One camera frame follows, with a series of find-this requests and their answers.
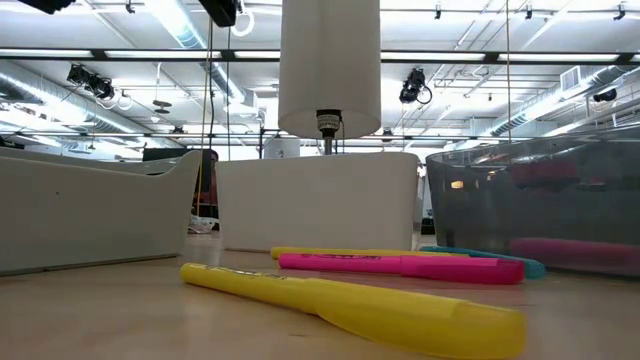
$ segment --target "table surface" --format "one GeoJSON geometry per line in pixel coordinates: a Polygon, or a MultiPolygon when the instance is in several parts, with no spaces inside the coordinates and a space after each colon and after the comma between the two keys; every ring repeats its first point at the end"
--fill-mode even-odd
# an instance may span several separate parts
{"type": "Polygon", "coordinates": [[[190,236],[179,258],[0,278],[5,359],[429,359],[318,317],[183,284],[185,261],[321,277],[504,306],[528,316],[521,359],[638,359],[640,284],[551,273],[518,286],[278,270],[262,253],[190,236]]]}

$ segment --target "duct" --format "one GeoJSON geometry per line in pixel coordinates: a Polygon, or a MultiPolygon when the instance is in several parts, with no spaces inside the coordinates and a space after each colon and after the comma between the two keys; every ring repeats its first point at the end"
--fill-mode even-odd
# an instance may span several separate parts
{"type": "Polygon", "coordinates": [[[601,113],[597,113],[594,114],[592,116],[589,116],[585,119],[573,122],[569,125],[565,125],[563,127],[559,127],[555,130],[549,131],[548,133],[542,135],[544,137],[548,137],[548,136],[556,136],[556,135],[562,135],[562,134],[566,134],[571,130],[574,130],[580,126],[584,126],[584,125],[588,125],[588,124],[592,124],[595,123],[599,120],[602,119],[606,119],[609,116],[625,116],[625,115],[629,115],[631,113],[633,113],[635,111],[635,108],[640,106],[640,98],[638,99],[634,99],[631,101],[628,101],[624,104],[618,105],[618,106],[614,106],[610,109],[604,110],[601,113]]]}
{"type": "MultiPolygon", "coordinates": [[[[45,105],[58,119],[78,126],[92,126],[109,132],[148,133],[149,129],[98,106],[95,102],[46,80],[9,61],[0,61],[0,101],[45,105]]],[[[153,139],[160,147],[178,147],[167,139],[153,139]]]]}
{"type": "Polygon", "coordinates": [[[504,114],[495,120],[496,123],[481,136],[500,136],[529,121],[549,114],[567,104],[567,100],[577,96],[590,96],[611,87],[612,83],[621,77],[638,69],[635,66],[581,66],[578,86],[568,91],[563,91],[561,84],[556,84],[549,90],[524,102],[513,112],[511,121],[509,114],[504,114]]]}
{"type": "MultiPolygon", "coordinates": [[[[196,25],[191,21],[181,0],[145,0],[145,5],[181,47],[207,49],[207,43],[198,33],[196,25]]],[[[244,92],[229,79],[220,64],[212,62],[210,69],[206,63],[201,63],[200,66],[205,72],[209,71],[211,80],[223,94],[229,97],[231,102],[244,101],[244,92]]]]}

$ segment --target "lamp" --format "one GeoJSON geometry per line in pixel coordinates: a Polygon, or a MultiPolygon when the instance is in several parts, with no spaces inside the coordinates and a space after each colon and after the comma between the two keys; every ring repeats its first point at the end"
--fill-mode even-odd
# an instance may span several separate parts
{"type": "Polygon", "coordinates": [[[380,128],[380,1],[284,0],[278,125],[303,138],[380,128]]]}

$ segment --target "cable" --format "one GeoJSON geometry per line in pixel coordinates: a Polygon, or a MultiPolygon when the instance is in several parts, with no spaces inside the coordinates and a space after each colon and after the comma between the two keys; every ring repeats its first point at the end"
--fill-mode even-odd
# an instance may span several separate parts
{"type": "MultiPolygon", "coordinates": [[[[201,132],[201,136],[200,136],[200,169],[198,170],[198,196],[197,196],[197,200],[196,200],[196,216],[200,216],[200,196],[202,195],[202,178],[204,177],[203,175],[203,170],[204,170],[204,122],[206,119],[206,115],[207,115],[207,84],[209,83],[209,73],[211,72],[211,46],[212,46],[212,39],[211,39],[211,32],[212,32],[212,28],[213,28],[213,20],[211,18],[209,18],[209,32],[207,33],[207,59],[206,59],[206,63],[207,65],[209,65],[209,69],[207,71],[204,72],[204,100],[203,100],[203,106],[202,106],[202,132],[201,132]]],[[[158,64],[158,74],[160,73],[160,64],[158,64]]],[[[156,84],[158,84],[159,81],[159,77],[156,79],[156,84]]]]}
{"type": "Polygon", "coordinates": [[[345,139],[345,126],[344,126],[344,120],[342,120],[342,118],[340,119],[340,122],[342,123],[342,154],[344,154],[344,139],[345,139]]]}
{"type": "Polygon", "coordinates": [[[509,1],[506,2],[507,13],[507,109],[508,109],[508,128],[509,128],[509,144],[511,144],[511,35],[509,34],[509,1]]]}
{"type": "Polygon", "coordinates": [[[98,101],[97,97],[95,99],[96,99],[96,103],[98,105],[102,106],[102,108],[105,109],[105,110],[111,110],[111,109],[113,109],[114,107],[116,107],[118,105],[118,102],[116,101],[111,106],[104,106],[104,104],[101,101],[98,101]]]}
{"type": "Polygon", "coordinates": [[[249,24],[247,24],[247,28],[242,30],[242,31],[238,30],[237,26],[232,26],[231,27],[231,32],[233,32],[233,35],[235,35],[237,37],[247,36],[253,31],[253,27],[256,24],[256,19],[253,16],[253,13],[250,12],[250,11],[245,11],[245,12],[240,13],[238,15],[240,15],[240,16],[242,16],[242,15],[248,16],[249,17],[249,24]]]}
{"type": "Polygon", "coordinates": [[[271,139],[269,139],[269,141],[267,141],[264,145],[262,145],[262,149],[266,149],[267,145],[271,144],[271,142],[273,141],[273,139],[277,138],[278,135],[280,134],[280,130],[276,131],[276,134],[273,135],[273,137],[271,139]]]}
{"type": "MultiPolygon", "coordinates": [[[[211,31],[209,33],[209,38],[211,39],[210,44],[209,44],[209,48],[213,48],[213,26],[211,26],[209,28],[209,31],[211,31]]],[[[211,134],[213,134],[213,123],[215,120],[215,113],[216,113],[216,108],[215,108],[215,104],[213,103],[213,98],[215,97],[215,94],[213,92],[213,77],[209,76],[209,100],[211,102],[211,121],[209,123],[209,151],[211,152],[209,154],[209,157],[212,158],[213,157],[213,149],[211,148],[211,142],[213,140],[211,134]]],[[[214,171],[215,171],[215,163],[211,164],[211,177],[213,177],[214,175],[214,171]]],[[[213,217],[213,184],[209,184],[209,217],[213,217]]]]}
{"type": "Polygon", "coordinates": [[[131,98],[131,96],[125,95],[124,94],[124,90],[120,90],[120,92],[121,92],[121,96],[120,96],[120,98],[118,99],[118,102],[117,102],[118,107],[120,108],[120,110],[127,111],[127,110],[129,110],[129,109],[131,109],[133,107],[133,99],[131,98]],[[122,106],[122,104],[120,104],[120,101],[122,99],[129,99],[129,105],[122,106]]]}
{"type": "MultiPolygon", "coordinates": [[[[229,30],[227,32],[227,49],[231,49],[231,31],[229,30]]],[[[231,112],[231,109],[229,108],[229,62],[227,61],[227,81],[226,81],[226,88],[227,88],[227,93],[225,96],[225,100],[227,103],[227,154],[229,156],[228,161],[231,161],[231,127],[229,124],[229,113],[231,112]]]]}
{"type": "Polygon", "coordinates": [[[69,98],[69,96],[75,94],[75,92],[78,90],[78,88],[80,88],[80,85],[76,86],[72,91],[70,91],[67,96],[63,97],[62,100],[60,100],[61,103],[63,103],[65,100],[67,100],[69,98]]]}
{"type": "Polygon", "coordinates": [[[429,89],[428,86],[425,85],[424,88],[429,92],[429,100],[427,100],[425,102],[422,102],[422,101],[420,101],[420,99],[416,98],[416,101],[419,102],[422,105],[427,105],[427,104],[429,104],[431,102],[431,100],[433,100],[433,93],[431,92],[431,89],[429,89]]]}

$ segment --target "marker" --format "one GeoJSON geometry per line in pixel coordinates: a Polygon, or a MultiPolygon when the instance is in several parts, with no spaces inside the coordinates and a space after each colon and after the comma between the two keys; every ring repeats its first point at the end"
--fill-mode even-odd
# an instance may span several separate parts
{"type": "Polygon", "coordinates": [[[452,248],[445,246],[423,246],[420,248],[420,251],[424,251],[426,253],[433,252],[443,252],[443,253],[455,253],[455,254],[463,254],[468,255],[470,257],[484,257],[484,258],[497,258],[497,259],[507,259],[507,260],[518,260],[524,263],[524,276],[527,279],[540,279],[543,278],[546,274],[546,268],[544,264],[539,261],[519,258],[515,256],[501,255],[501,254],[493,254],[484,251],[463,249],[463,248],[452,248]]]}
{"type": "Polygon", "coordinates": [[[285,269],[400,274],[433,280],[513,285],[524,279],[522,261],[454,256],[282,254],[285,269]]]}
{"type": "Polygon", "coordinates": [[[407,251],[393,249],[323,249],[323,248],[299,248],[299,247],[273,247],[271,257],[278,260],[280,254],[333,254],[333,255],[373,255],[373,256],[462,256],[463,254],[447,254],[445,252],[407,251]]]}
{"type": "Polygon", "coordinates": [[[431,356],[506,359],[525,345],[519,311],[321,279],[187,263],[182,280],[317,315],[372,341],[431,356]]]}

